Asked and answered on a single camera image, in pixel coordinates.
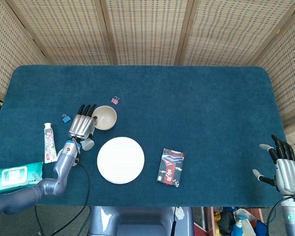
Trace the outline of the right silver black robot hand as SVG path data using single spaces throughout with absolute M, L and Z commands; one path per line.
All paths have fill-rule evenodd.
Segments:
M 282 195 L 295 195 L 295 153 L 293 148 L 285 141 L 272 134 L 275 146 L 260 144 L 266 150 L 275 166 L 275 178 L 268 178 L 258 170 L 252 172 L 258 181 L 276 187 Z

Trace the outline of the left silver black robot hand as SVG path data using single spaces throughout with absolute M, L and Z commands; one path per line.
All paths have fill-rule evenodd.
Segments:
M 89 137 L 97 121 L 97 117 L 92 115 L 96 106 L 82 104 L 79 107 L 68 132 L 70 138 L 86 140 Z

